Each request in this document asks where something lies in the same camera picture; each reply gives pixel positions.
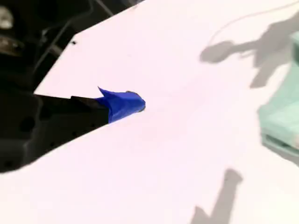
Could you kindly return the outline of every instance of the blue painter's tape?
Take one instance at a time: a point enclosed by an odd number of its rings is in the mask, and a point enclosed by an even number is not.
[[[99,88],[104,97],[96,100],[109,108],[109,123],[145,109],[145,101],[134,92],[110,92]]]

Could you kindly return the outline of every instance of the white surface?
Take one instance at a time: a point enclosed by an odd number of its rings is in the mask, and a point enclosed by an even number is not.
[[[0,222],[189,224],[196,206],[211,214],[231,168],[243,182],[230,224],[297,224],[299,168],[260,145],[256,114],[288,64],[266,87],[251,89],[253,57],[199,61],[225,23],[288,2],[146,0],[77,35],[37,93],[92,98],[97,86],[131,90],[147,108],[0,176]],[[298,9],[240,21],[215,42],[257,39]],[[228,224],[192,224],[199,223]]]

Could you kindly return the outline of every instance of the black machine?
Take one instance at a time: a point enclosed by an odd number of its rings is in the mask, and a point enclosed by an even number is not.
[[[0,172],[108,123],[108,108],[95,99],[34,94],[74,34],[128,7],[100,3],[0,0]]]

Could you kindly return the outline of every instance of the light green container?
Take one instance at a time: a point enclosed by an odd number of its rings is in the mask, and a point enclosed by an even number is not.
[[[262,142],[269,148],[299,156],[299,32],[292,66],[280,88],[259,111]]]

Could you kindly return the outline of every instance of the screw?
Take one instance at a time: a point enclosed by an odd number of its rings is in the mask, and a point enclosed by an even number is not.
[[[11,11],[0,6],[0,29],[11,29],[14,26],[14,16]]]

